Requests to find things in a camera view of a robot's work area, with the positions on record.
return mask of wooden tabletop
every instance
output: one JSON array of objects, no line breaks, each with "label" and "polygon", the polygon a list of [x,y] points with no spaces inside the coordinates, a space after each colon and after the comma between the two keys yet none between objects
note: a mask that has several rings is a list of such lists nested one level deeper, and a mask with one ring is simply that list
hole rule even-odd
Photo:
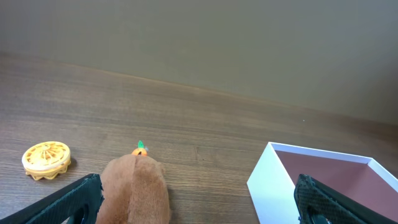
[{"label": "wooden tabletop", "polygon": [[[0,54],[0,218],[100,174],[138,140],[166,168],[171,223],[258,223],[246,181],[269,141],[374,157],[398,175],[396,126]],[[34,181],[21,157],[44,141],[67,144],[72,164]]]}]

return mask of brown plush toy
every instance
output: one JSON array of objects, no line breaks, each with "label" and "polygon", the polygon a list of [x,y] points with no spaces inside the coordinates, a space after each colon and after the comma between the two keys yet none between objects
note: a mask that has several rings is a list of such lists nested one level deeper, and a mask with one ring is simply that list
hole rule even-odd
[{"label": "brown plush toy", "polygon": [[147,156],[131,154],[112,160],[101,174],[105,200],[96,223],[169,223],[164,172],[161,163]]}]

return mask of brown wood surface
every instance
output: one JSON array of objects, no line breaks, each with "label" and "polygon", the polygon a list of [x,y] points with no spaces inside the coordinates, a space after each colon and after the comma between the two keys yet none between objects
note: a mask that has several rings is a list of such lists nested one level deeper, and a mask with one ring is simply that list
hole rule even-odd
[{"label": "brown wood surface", "polygon": [[[398,175],[396,126],[0,54],[0,218],[101,173],[138,140],[167,170],[172,223],[257,223],[246,181],[269,141],[374,157]],[[67,144],[72,164],[34,181],[21,157],[44,141]]]}]

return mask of gray wall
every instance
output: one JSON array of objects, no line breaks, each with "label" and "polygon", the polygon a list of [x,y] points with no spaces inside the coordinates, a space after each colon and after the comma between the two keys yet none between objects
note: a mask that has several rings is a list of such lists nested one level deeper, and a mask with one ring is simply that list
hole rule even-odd
[{"label": "gray wall", "polygon": [[397,0],[3,0],[0,50],[398,124]]}]

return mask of wooden table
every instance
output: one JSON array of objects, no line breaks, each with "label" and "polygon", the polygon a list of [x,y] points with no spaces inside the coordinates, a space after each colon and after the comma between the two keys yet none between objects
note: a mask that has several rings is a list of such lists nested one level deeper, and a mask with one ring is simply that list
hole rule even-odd
[{"label": "wooden table", "polygon": [[[268,141],[371,156],[397,175],[397,135],[396,126],[2,53],[0,218],[101,173],[143,140],[167,170],[172,223],[257,223],[246,181]],[[72,164],[34,181],[21,157],[44,141],[67,144]]]}]

